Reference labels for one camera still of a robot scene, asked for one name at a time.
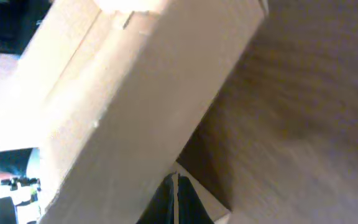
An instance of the black device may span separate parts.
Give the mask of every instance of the black device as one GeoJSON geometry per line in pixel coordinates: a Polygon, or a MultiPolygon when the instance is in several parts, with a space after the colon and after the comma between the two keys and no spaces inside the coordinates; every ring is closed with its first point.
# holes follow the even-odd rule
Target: black device
{"type": "Polygon", "coordinates": [[[48,0],[0,0],[0,53],[21,55],[50,6],[48,0]]]}

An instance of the dark brown wood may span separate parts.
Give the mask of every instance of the dark brown wood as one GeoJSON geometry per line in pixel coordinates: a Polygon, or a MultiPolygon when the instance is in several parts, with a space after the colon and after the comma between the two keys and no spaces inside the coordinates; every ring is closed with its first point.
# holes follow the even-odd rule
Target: dark brown wood
{"type": "Polygon", "coordinates": [[[232,223],[358,223],[358,1],[269,3],[179,161],[232,223]]]}

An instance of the black pointed object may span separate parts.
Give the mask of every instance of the black pointed object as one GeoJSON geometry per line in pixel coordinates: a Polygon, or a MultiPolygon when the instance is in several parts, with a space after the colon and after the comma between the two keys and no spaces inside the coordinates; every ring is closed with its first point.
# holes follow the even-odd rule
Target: black pointed object
{"type": "Polygon", "coordinates": [[[137,224],[173,224],[175,193],[172,175],[164,178],[137,224]]]}
{"type": "Polygon", "coordinates": [[[213,224],[189,178],[178,176],[179,224],[213,224]]]}

